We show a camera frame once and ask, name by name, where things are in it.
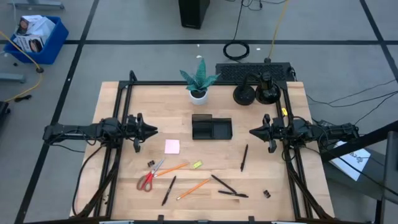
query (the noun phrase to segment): orange pencil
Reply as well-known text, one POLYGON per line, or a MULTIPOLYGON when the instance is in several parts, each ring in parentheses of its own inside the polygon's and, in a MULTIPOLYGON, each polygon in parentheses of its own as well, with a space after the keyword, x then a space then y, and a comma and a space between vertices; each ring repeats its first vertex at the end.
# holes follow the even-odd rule
POLYGON ((173 168, 171 168, 171 169, 165 170, 165 171, 163 171, 163 172, 160 172, 159 174, 155 174, 155 177, 158 177, 158 176, 160 176, 160 175, 166 174, 166 173, 168 173, 168 172, 170 172, 170 171, 173 171, 173 170, 175 170, 175 169, 181 168, 181 167, 186 166, 186 165, 188 165, 188 164, 189 164, 189 162, 184 163, 184 164, 181 164, 181 165, 178 165, 178 166, 173 167, 173 168))
POLYGON ((177 198, 177 200, 180 200, 181 198, 187 196, 188 194, 192 193, 194 190, 198 189, 198 188, 201 187, 203 184, 205 184, 205 183, 207 183, 207 182, 209 182, 209 181, 210 181, 210 179, 207 179, 207 180, 203 181, 202 183, 196 185, 196 186, 195 186, 194 188, 192 188, 191 190, 189 190, 189 191, 185 192, 184 194, 182 194, 181 196, 179 196, 179 197, 177 198))

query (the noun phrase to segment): green leaf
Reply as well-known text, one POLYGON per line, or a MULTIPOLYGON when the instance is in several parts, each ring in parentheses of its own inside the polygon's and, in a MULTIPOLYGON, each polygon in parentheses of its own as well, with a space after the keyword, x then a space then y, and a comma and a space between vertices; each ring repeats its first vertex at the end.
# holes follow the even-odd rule
POLYGON ((195 80, 188 75, 187 72, 184 72, 183 70, 180 70, 181 76, 187 81, 188 85, 196 85, 197 83, 195 82, 195 80))
POLYGON ((189 86, 187 86, 187 90, 189 90, 189 91, 198 91, 198 88, 197 88, 197 86, 195 85, 195 84, 192 84, 192 85, 189 85, 189 86))
POLYGON ((198 83, 198 86, 202 86, 206 80, 206 63, 203 58, 200 60, 195 80, 198 83))
POLYGON ((219 75, 211 75, 211 76, 207 77, 207 79, 205 80, 205 82, 203 83, 203 85, 200 88, 201 89, 208 88, 217 80, 218 76, 219 75))

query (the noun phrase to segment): black floor line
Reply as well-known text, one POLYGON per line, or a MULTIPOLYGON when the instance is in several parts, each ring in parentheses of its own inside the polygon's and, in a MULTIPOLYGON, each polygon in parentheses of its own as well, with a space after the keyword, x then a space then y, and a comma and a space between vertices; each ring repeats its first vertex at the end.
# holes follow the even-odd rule
MULTIPOLYGON (((67 97, 68 90, 73 79, 73 75, 75 74, 75 70, 79 62, 81 50, 83 49, 84 46, 84 40, 87 38, 88 31, 90 29, 91 23, 93 22, 98 2, 99 0, 94 0, 93 5, 91 7, 90 14, 88 15, 85 27, 83 29, 83 33, 81 34, 80 37, 80 43, 76 49, 76 53, 75 56, 73 57, 72 64, 70 65, 67 78, 65 80, 65 83, 63 84, 60 98, 58 100, 57 106, 55 107, 55 112, 52 116, 51 124, 55 124, 56 122, 58 122, 60 118, 63 104, 65 103, 65 98, 67 97)), ((14 222, 15 224, 21 224, 24 222, 30 201, 32 200, 34 194, 34 190, 36 188, 37 182, 39 181, 40 173, 42 171, 48 151, 49 151, 49 146, 43 143, 42 149, 40 150, 39 158, 37 159, 36 165, 33 170, 32 177, 30 178, 24 198, 22 199, 21 206, 19 207, 19 211, 16 220, 14 222)))
POLYGON ((391 53, 390 53, 390 51, 389 51, 389 49, 388 49, 388 47, 386 45, 386 42, 383 39, 383 36, 380 33, 379 28, 377 27, 376 21, 374 20, 372 14, 371 14, 371 11, 369 10, 368 5, 366 4, 366 1, 365 0, 359 0, 359 1, 360 1, 361 5, 362 5, 362 8, 363 8, 365 14, 366 14, 366 17, 368 18, 368 21, 369 21, 369 23, 370 23, 370 25, 371 25, 371 27, 373 29, 374 35, 376 35, 377 40, 380 41, 380 46, 381 46, 381 49, 382 49, 382 51, 384 53, 384 56, 386 57, 388 65, 390 66, 390 69, 391 69, 392 73, 394 74, 394 76, 395 76, 395 78, 396 78, 396 80, 398 82, 398 68, 397 68, 397 65, 396 65, 394 59, 391 56, 391 53))
MULTIPOLYGON (((271 44, 272 40, 240 40, 248 44, 271 44)), ((76 44, 67 40, 65 44, 76 44)), ((227 44, 231 40, 86 40, 87 45, 172 45, 172 44, 227 44)), ((378 40, 276 40, 276 45, 377 45, 378 40)))

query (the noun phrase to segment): wooden tabletop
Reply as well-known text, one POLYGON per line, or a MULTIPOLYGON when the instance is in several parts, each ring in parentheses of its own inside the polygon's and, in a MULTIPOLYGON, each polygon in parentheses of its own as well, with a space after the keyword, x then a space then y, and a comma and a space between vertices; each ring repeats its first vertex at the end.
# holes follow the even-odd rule
MULTIPOLYGON (((104 82, 99 93, 93 122, 112 116, 118 83, 104 82)), ((289 96, 294 115, 311 121, 303 83, 288 83, 289 96)), ((134 86, 129 114, 142 113, 147 124, 158 127, 159 133, 141 144, 141 152, 135 153, 133 143, 125 140, 119 168, 112 219, 156 220, 164 215, 165 220, 225 220, 246 221, 254 216, 256 221, 294 220, 290 188, 285 162, 281 158, 282 144, 277 141, 277 150, 268 153, 268 143, 249 134, 249 130, 260 127, 264 114, 277 117, 275 105, 262 105, 257 101, 249 106, 234 102, 235 86, 211 86, 208 102, 195 106, 190 102, 185 86, 134 86), (232 140, 192 140, 192 114, 212 114, 214 118, 232 118, 232 140), (180 140, 180 154, 164 154, 165 140, 180 140), (244 148, 249 144, 243 172, 240 165, 244 148), (165 158, 159 171, 189 162, 190 165, 153 181, 150 192, 138 191, 138 179, 150 170, 147 163, 165 158), (201 160, 203 165, 193 169, 192 164, 201 160), (228 190, 211 174, 226 182, 239 193, 249 198, 219 194, 228 190), (174 176, 177 179, 164 206, 162 200, 174 176), (205 179, 210 182, 185 198, 176 198, 205 179), (268 190, 270 198, 263 191, 268 190)), ((312 149, 317 144, 307 144, 312 149)), ((85 159, 98 146, 87 146, 85 159)), ((76 198, 76 209, 80 211, 92 198, 100 179, 105 149, 87 163, 76 198)), ((320 156, 302 149, 302 160, 309 191, 318 203, 333 214, 328 186, 320 156)), ((302 194, 298 190, 301 214, 304 217, 302 194)), ((104 195, 103 204, 108 196, 104 195)))

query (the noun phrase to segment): black keyboard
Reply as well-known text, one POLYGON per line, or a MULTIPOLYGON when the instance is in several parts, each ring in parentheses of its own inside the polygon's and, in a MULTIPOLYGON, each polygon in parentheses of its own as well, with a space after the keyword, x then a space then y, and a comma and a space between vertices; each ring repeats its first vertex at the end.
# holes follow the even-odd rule
POLYGON ((294 81, 290 71, 290 63, 218 63, 216 64, 216 73, 221 74, 220 80, 225 81, 243 81, 248 73, 263 74, 269 72, 275 81, 294 81))

